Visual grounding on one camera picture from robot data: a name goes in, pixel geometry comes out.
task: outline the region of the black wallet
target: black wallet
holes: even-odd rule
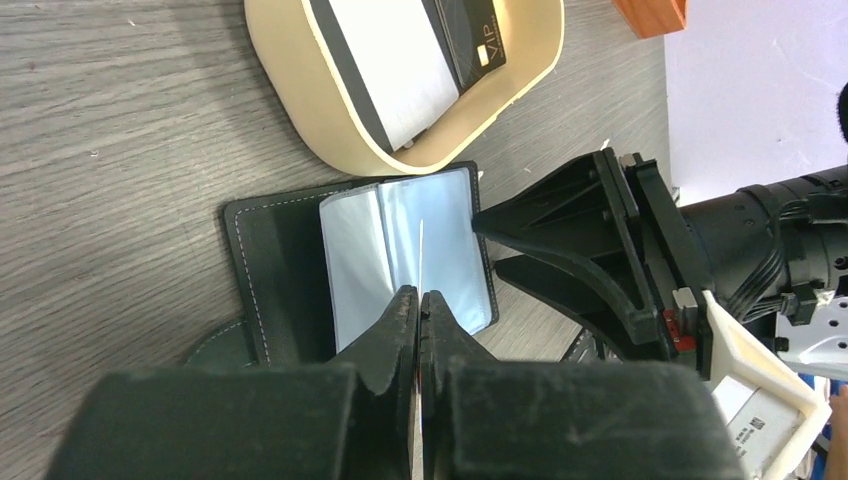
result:
[[[472,206],[480,210],[477,165],[469,170]],[[333,309],[318,206],[327,196],[397,177],[361,178],[296,192],[237,200],[224,207],[224,224],[245,316],[200,341],[184,365],[242,368],[321,363],[336,354]],[[489,292],[485,241],[478,237]],[[498,320],[491,294],[492,321]]]

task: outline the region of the white stitching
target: white stitching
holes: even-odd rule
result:
[[[204,340],[203,342],[201,342],[201,344],[197,346],[197,350],[195,350],[195,351],[194,351],[194,353],[192,353],[192,354],[188,357],[188,359],[186,360],[186,363],[185,363],[185,364],[186,364],[186,365],[188,365],[189,363],[191,363],[191,360],[194,358],[194,356],[195,356],[195,355],[197,355],[198,353],[200,353],[200,351],[201,351],[201,350],[203,350],[203,347],[205,347],[206,345],[208,345],[208,344],[209,344],[209,342],[211,342],[212,340],[215,340],[216,338],[220,337],[221,335],[223,335],[223,334],[225,334],[225,333],[229,332],[230,330],[232,330],[232,329],[234,329],[234,328],[238,327],[239,325],[241,325],[241,324],[243,324],[243,323],[244,323],[244,320],[239,320],[238,322],[236,322],[236,323],[234,323],[234,324],[232,324],[232,325],[228,326],[227,328],[225,328],[225,329],[221,330],[220,332],[216,333],[215,335],[212,335],[211,337],[209,337],[209,338],[207,338],[206,340]]]
[[[256,301],[256,293],[253,291],[253,281],[250,278],[250,270],[248,269],[248,266],[247,266],[247,256],[245,256],[245,254],[244,254],[244,244],[242,243],[242,240],[241,240],[241,230],[239,229],[239,226],[238,226],[238,217],[242,213],[252,212],[254,210],[259,210],[260,208],[265,209],[265,208],[285,205],[287,203],[300,202],[300,201],[303,201],[303,200],[311,200],[313,198],[318,198],[318,197],[326,197],[327,195],[332,195],[334,193],[339,193],[339,192],[343,192],[343,191],[346,191],[346,190],[350,190],[350,189],[334,190],[332,192],[321,193],[321,194],[312,195],[312,196],[309,196],[309,197],[294,198],[294,199],[291,199],[291,200],[286,200],[285,202],[269,203],[269,204],[266,204],[266,205],[259,205],[259,206],[256,206],[256,207],[244,208],[244,209],[236,212],[235,216],[233,217],[233,223],[235,224],[235,227],[236,227],[236,237],[238,238],[238,241],[239,241],[239,251],[241,252],[241,259],[242,259],[242,262],[244,263],[244,273],[247,276],[247,288],[250,290],[250,298],[253,300],[253,309],[256,311],[256,322],[259,323],[259,335],[262,337],[262,350],[265,352],[265,361],[268,362],[269,367],[271,366],[271,354],[268,351],[268,338],[265,336],[265,326],[262,324],[262,315],[259,313],[259,303]]]

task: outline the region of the black vip card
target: black vip card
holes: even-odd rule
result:
[[[464,92],[506,63],[494,4],[492,0],[433,1],[450,53],[451,70]]]

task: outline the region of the red component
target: red component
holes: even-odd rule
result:
[[[695,337],[681,335],[680,329],[677,327],[677,318],[674,316],[674,310],[665,310],[663,312],[665,326],[668,328],[668,333],[671,335],[671,340],[674,342],[674,348],[677,353],[690,352],[697,348]]]

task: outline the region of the black plastic mount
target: black plastic mount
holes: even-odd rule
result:
[[[633,160],[622,169],[610,148],[577,157],[477,214],[474,230],[523,254],[495,262],[499,277],[616,355],[681,362],[708,377],[712,331],[702,292],[712,278],[656,162]],[[694,302],[686,315],[673,295],[684,289]],[[679,335],[669,331],[669,315]],[[681,349],[682,336],[697,348]]]

